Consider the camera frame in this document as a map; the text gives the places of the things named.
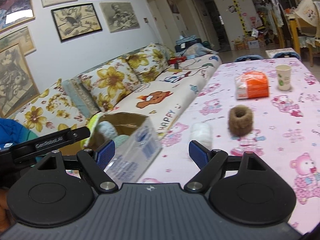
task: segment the brown yarn ball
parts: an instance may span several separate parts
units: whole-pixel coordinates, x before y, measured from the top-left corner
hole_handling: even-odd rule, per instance
[[[252,131],[253,113],[250,108],[238,105],[229,112],[229,130],[235,136],[244,136]]]

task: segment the paper cup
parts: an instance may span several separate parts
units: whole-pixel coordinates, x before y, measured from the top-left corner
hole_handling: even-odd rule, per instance
[[[278,88],[280,90],[289,90],[291,88],[291,66],[279,65],[276,66],[278,76]]]

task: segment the pink tablecloth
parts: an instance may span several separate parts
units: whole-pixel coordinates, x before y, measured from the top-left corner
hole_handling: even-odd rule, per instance
[[[292,66],[292,90],[277,89],[275,67]],[[267,74],[270,96],[235,99],[234,78],[258,70]],[[254,112],[254,130],[245,138],[228,131],[228,111],[235,105]],[[310,231],[320,221],[320,84],[295,58],[265,59],[221,65],[189,108],[162,140],[164,149],[139,182],[180,182],[182,186],[198,171],[188,156],[190,128],[207,122],[213,130],[212,147],[241,155],[250,145],[290,186],[297,205],[290,223],[300,232]]]

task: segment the gray gripper base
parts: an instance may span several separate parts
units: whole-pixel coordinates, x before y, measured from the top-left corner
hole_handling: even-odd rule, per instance
[[[83,217],[57,228],[19,223],[1,240],[298,240],[288,224],[241,227],[221,218],[200,194],[184,192],[178,183],[123,184],[98,196]]]

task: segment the doorway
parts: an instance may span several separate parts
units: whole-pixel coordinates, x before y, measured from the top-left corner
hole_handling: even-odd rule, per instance
[[[162,44],[166,45],[171,50],[174,50],[174,44],[172,43],[172,39],[168,32],[168,27],[164,23],[164,19],[159,11],[156,0],[147,0],[150,12],[156,22],[156,26],[158,28],[160,38],[162,40]]]
[[[204,32],[213,50],[218,52],[231,50],[222,17],[214,0],[193,0]]]

